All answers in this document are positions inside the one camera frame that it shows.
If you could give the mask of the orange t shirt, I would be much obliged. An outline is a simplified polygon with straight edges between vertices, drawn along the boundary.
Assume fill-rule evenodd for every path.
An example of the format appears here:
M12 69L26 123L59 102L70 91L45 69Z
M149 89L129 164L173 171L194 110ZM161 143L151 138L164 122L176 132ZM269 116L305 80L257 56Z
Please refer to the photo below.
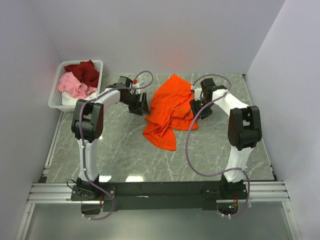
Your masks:
M153 95L143 136L157 148L175 151L174 130L187 131L191 127L193 99L191 83L173 74Z

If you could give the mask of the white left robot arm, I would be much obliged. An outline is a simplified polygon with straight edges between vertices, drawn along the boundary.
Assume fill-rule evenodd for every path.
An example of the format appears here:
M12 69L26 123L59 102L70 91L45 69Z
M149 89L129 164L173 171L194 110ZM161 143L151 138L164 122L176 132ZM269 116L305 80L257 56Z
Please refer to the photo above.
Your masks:
M141 90L148 87L139 78L120 76L118 82L90 100L78 100L73 113L71 131L74 134L80 156L80 171L72 187L72 201L96 201L114 193L114 187L102 187L97 164L98 141L103 133L104 112L112 105L123 103L136 115L148 115L147 95Z

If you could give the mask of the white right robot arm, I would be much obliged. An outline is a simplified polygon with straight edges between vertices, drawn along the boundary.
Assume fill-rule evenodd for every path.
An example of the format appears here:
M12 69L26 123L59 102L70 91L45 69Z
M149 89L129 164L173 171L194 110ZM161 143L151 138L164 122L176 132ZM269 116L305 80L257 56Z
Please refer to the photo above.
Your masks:
M260 109L233 96L229 86L215 84L211 74L199 78L198 81L200 87L192 84L190 88L193 99L189 104L193 120L209 117L213 113L214 105L228 116L227 137L231 149L226 169L220 173L219 194L230 200L236 195L248 193L244 184L245 168L253 149L262 140Z

